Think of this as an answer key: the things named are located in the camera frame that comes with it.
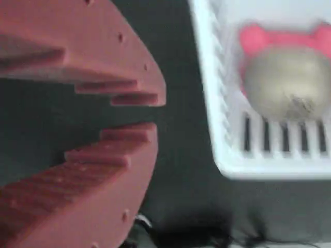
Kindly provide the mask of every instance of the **white plastic basket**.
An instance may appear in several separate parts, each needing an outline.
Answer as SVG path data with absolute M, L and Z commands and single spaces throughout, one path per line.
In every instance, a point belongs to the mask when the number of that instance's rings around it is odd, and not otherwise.
M 251 21 L 266 27 L 307 31 L 318 21 L 331 23 L 331 1 L 190 0 L 189 3 L 214 160 L 222 174 L 242 179 L 331 178 L 331 113 L 318 123 L 288 122 L 287 128 L 274 121 L 267 120 L 265 124 L 239 88 L 238 63 L 243 55 L 237 39 L 238 28 Z M 248 122 L 250 149 L 245 150 Z M 267 134 L 269 150 L 264 145 Z

